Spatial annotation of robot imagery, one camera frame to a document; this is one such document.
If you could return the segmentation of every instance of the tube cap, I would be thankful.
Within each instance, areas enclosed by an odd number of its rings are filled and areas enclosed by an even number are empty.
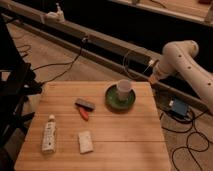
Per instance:
[[[49,120],[55,120],[55,115],[50,115]]]

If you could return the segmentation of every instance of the white bottle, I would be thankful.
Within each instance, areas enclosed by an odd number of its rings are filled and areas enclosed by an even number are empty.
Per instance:
[[[58,20],[59,22],[64,22],[65,21],[64,12],[61,10],[59,3],[56,3],[56,6],[57,6]]]
[[[42,141],[42,152],[43,153],[54,153],[56,147],[56,124],[55,116],[50,115],[48,122],[44,127],[43,141]]]

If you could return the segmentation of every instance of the concrete floor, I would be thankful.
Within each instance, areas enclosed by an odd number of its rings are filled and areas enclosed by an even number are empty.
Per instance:
[[[75,53],[64,49],[52,42],[49,42],[38,35],[34,35],[24,29],[21,29],[12,24],[8,25],[10,33],[14,38],[16,46],[30,45],[31,49],[28,51],[29,55],[24,58],[25,61],[28,61],[32,64],[32,68],[38,66],[56,63],[56,62],[69,62],[76,56]],[[37,81],[46,81],[53,78],[55,75],[66,70],[66,66],[52,66],[36,71]],[[103,67],[93,61],[90,61],[84,57],[80,57],[76,63],[73,65],[73,68],[67,72],[62,77],[58,78],[59,80],[119,80],[121,78],[126,78],[124,75],[116,73],[109,68]],[[30,111],[35,111],[38,104],[40,95],[31,96],[30,101],[25,105],[24,113]],[[190,127],[190,125],[183,125],[172,120],[170,117],[164,115],[161,119],[162,127],[169,128],[171,130],[183,131]],[[213,141],[213,117],[209,115],[203,115],[195,121],[196,128],[205,134],[205,136]],[[166,145],[168,148],[168,153],[172,163],[172,152],[181,146],[186,147],[186,139],[190,133],[194,132],[193,128],[187,133],[174,133],[163,129],[163,133],[166,140]],[[6,145],[10,156],[15,161],[19,153],[20,147],[22,145],[24,136],[22,133],[17,130],[13,137]],[[192,134],[189,138],[189,147],[197,150],[205,149],[207,142],[198,134]],[[210,145],[210,148],[205,152],[195,152],[193,150],[192,154],[200,163],[202,170],[211,171],[213,170],[212,157],[213,156],[213,146]],[[198,165],[195,163],[193,158],[190,156],[189,151],[184,148],[178,150],[174,155],[174,161],[181,171],[197,171],[201,170]]]

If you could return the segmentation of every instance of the red eraser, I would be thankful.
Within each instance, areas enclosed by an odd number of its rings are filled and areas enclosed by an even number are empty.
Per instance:
[[[85,111],[85,109],[83,107],[78,107],[79,113],[81,115],[81,117],[85,120],[88,121],[89,120],[89,114]]]

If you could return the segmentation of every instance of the wooden plank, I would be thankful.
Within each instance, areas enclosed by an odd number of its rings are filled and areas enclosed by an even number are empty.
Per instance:
[[[104,94],[111,85],[115,82],[51,82],[44,88],[43,96],[63,96],[63,97],[104,97]],[[153,96],[150,84],[148,82],[141,82],[137,84],[132,82],[133,90],[138,95]]]
[[[166,7],[166,9],[183,14],[189,14],[205,18],[209,10],[209,5],[200,4],[198,0],[155,0]],[[161,5],[151,2],[150,0],[141,0],[141,4],[151,5],[162,8]]]
[[[58,142],[56,153],[45,156],[38,142],[26,142],[15,168],[17,171],[170,170],[163,142],[94,142],[93,145],[94,152],[81,155],[77,142]]]
[[[95,110],[90,112],[92,116],[117,116],[112,113],[105,104],[104,97],[81,97],[87,101],[95,104]],[[75,105],[77,97],[54,97],[43,96],[40,100],[39,106],[36,111],[36,115],[79,115],[79,112]],[[153,97],[143,97],[136,95],[136,100],[130,111],[125,113],[126,116],[156,116],[156,108],[150,107],[156,106]]]
[[[48,116],[35,117],[25,141],[41,142]],[[56,116],[57,141],[76,141],[81,131],[89,130],[94,141],[164,141],[158,117],[79,117]]]

